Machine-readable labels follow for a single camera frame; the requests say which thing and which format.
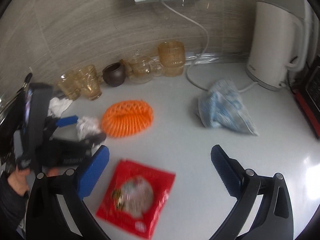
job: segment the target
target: human hand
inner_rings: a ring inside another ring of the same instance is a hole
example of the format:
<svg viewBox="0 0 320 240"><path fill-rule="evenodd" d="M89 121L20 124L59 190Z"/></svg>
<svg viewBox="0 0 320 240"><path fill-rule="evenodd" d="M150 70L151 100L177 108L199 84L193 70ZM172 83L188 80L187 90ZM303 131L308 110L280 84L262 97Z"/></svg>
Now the human hand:
<svg viewBox="0 0 320 240"><path fill-rule="evenodd" d="M23 196L29 190L26 180L26 176L29 174L30 169L19 170L16 167L16 170L8 178L8 184L20 196Z"/></svg>
<svg viewBox="0 0 320 240"><path fill-rule="evenodd" d="M53 176L58 176L59 175L59 170L58 168L51 168L47 172L47 177L53 177Z"/></svg>

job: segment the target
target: kettle base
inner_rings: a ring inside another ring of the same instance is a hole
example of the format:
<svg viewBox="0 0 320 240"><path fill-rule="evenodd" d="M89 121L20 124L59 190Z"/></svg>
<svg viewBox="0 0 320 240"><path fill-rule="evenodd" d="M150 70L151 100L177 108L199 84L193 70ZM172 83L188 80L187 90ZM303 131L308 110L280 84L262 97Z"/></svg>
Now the kettle base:
<svg viewBox="0 0 320 240"><path fill-rule="evenodd" d="M253 80L253 81L256 81L258 82L258 85L266 88L266 89L269 89L269 90L272 90L272 91L279 91L280 88L277 88L277 87L273 87L273 86L270 86L268 85L267 83L261 81L260 79L256 78L249 70L248 68L245 68L245 71L247 73L247 75Z"/></svg>

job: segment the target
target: kettle handle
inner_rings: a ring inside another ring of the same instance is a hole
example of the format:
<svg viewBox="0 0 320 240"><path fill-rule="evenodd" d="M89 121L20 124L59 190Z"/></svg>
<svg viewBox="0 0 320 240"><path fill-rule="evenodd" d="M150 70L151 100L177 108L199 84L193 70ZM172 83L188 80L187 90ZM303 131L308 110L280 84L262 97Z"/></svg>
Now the kettle handle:
<svg viewBox="0 0 320 240"><path fill-rule="evenodd" d="M298 50L298 57L301 57L302 55L302 52L303 52L303 49L304 49L304 42L303 42L303 36L304 36L304 33L303 33L303 23L300 19L298 19L295 15L293 15L292 13L290 13L290 16L292 18L292 22L293 24L295 24L297 26L297 29L298 29L298 32L299 32L299 41L298 41L298 44L299 44L299 50ZM287 64L287 67L289 70L293 71L295 68L298 67L298 62L299 60L296 61L296 63L291 63L289 62Z"/></svg>
<svg viewBox="0 0 320 240"><path fill-rule="evenodd" d="M300 48L298 52L298 60L297 60L297 64L293 66L290 64L288 65L288 69L295 72L301 71L306 64L309 41L310 41L311 26L312 26L313 11L308 1L307 0L303 0L303 1L304 1L305 16L302 24L302 31L301 31L302 41L300 43ZM301 21L298 18L293 18L293 22L301 26Z"/></svg>

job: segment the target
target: glass cup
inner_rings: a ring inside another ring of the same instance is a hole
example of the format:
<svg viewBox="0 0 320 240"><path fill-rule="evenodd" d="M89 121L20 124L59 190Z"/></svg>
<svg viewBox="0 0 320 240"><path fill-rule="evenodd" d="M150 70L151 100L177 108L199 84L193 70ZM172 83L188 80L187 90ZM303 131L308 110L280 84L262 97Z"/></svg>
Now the glass cup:
<svg viewBox="0 0 320 240"><path fill-rule="evenodd" d="M71 100L77 100L80 96L80 89L75 83L75 72L70 70L63 74L57 83L61 91Z"/></svg>
<svg viewBox="0 0 320 240"><path fill-rule="evenodd" d="M99 98L102 94L100 89L100 80L94 65L83 67L78 71L75 82L81 93L90 100Z"/></svg>
<svg viewBox="0 0 320 240"><path fill-rule="evenodd" d="M186 63L184 45L180 41L168 41L158 46L159 60L164 66L163 74L174 77L183 73Z"/></svg>

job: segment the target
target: finger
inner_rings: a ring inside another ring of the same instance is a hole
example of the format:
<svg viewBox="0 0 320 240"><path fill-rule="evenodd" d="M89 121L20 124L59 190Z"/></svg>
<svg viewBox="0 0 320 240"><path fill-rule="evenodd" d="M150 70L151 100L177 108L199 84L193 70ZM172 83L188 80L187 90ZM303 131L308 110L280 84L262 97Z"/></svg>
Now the finger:
<svg viewBox="0 0 320 240"><path fill-rule="evenodd" d="M57 168L52 168L47 172L48 177L58 176L59 170Z"/></svg>
<svg viewBox="0 0 320 240"><path fill-rule="evenodd" d="M27 176L30 174L30 169L27 168L27 169L24 169L24 170L19 170L18 167L16 167L16 174L18 176Z"/></svg>

